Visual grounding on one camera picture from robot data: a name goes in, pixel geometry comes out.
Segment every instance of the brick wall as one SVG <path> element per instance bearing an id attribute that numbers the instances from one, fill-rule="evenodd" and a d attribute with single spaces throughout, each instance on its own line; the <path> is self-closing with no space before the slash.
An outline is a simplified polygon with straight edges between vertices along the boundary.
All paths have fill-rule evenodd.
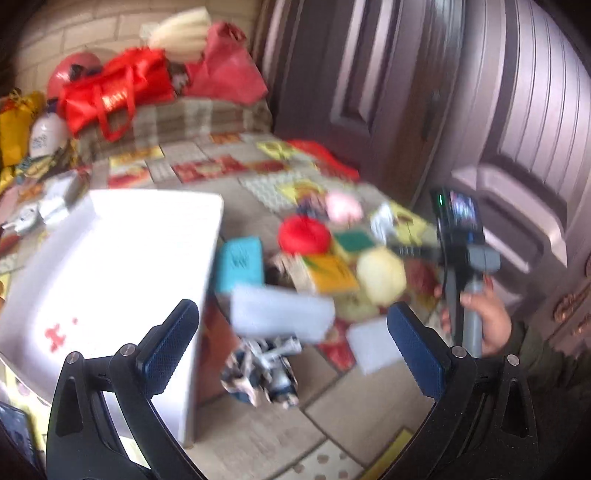
<path id="1" fill-rule="evenodd" d="M 70 53 L 88 49 L 108 60 L 140 45 L 142 24 L 201 6 L 214 21 L 231 21 L 250 36 L 261 0 L 48 0 L 22 33 L 14 60 L 17 87 L 45 92 L 49 76 Z"/>

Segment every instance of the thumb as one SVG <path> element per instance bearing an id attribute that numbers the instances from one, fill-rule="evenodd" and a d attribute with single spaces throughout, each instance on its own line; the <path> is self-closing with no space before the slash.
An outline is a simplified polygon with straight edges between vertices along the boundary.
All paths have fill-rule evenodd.
<path id="1" fill-rule="evenodd" d="M 482 319 L 488 319 L 495 315 L 495 304 L 482 293 L 462 293 L 460 302 L 465 308 L 479 313 Z"/>

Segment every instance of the human hand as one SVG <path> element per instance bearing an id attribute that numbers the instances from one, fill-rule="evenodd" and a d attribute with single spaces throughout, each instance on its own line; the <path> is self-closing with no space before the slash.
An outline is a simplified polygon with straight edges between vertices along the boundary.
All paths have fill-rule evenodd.
<path id="1" fill-rule="evenodd" d="M 490 281 L 486 281 L 481 293 L 461 293 L 460 303 L 464 308 L 474 310 L 482 318 L 482 355 L 490 356 L 500 352 L 511 336 L 511 318 L 505 305 L 495 294 Z M 435 297 L 441 297 L 441 286 L 435 288 Z M 441 328 L 452 331 L 449 310 L 445 308 L 441 315 Z"/>

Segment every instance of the red round object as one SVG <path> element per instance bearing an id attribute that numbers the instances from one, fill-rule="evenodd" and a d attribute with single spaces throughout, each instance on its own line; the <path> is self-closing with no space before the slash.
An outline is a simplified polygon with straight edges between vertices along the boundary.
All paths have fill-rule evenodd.
<path id="1" fill-rule="evenodd" d="M 100 67 L 99 58 L 89 51 L 80 51 L 68 55 L 53 71 L 47 82 L 47 98 L 60 96 L 62 87 L 70 83 L 70 68 L 72 65 L 81 65 L 87 69 Z"/>
<path id="2" fill-rule="evenodd" d="M 325 254 L 330 240 L 330 231 L 322 223 L 302 215 L 287 218 L 277 235 L 281 250 L 291 255 Z"/>

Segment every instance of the red tote bag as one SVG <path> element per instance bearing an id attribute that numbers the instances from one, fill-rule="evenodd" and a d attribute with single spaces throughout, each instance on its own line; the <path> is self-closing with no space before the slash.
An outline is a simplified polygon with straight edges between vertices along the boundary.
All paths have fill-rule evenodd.
<path id="1" fill-rule="evenodd" d="M 188 96 L 251 105 L 267 95 L 267 86 L 248 50 L 246 35 L 236 25 L 218 22 L 207 32 L 203 60 L 187 63 Z"/>
<path id="2" fill-rule="evenodd" d="M 108 62 L 102 73 L 65 85 L 57 112 L 73 135 L 98 121 L 103 136 L 117 141 L 128 130 L 137 105 L 174 99 L 174 89 L 162 50 L 130 48 Z M 111 131 L 108 115 L 127 109 L 125 125 Z"/>

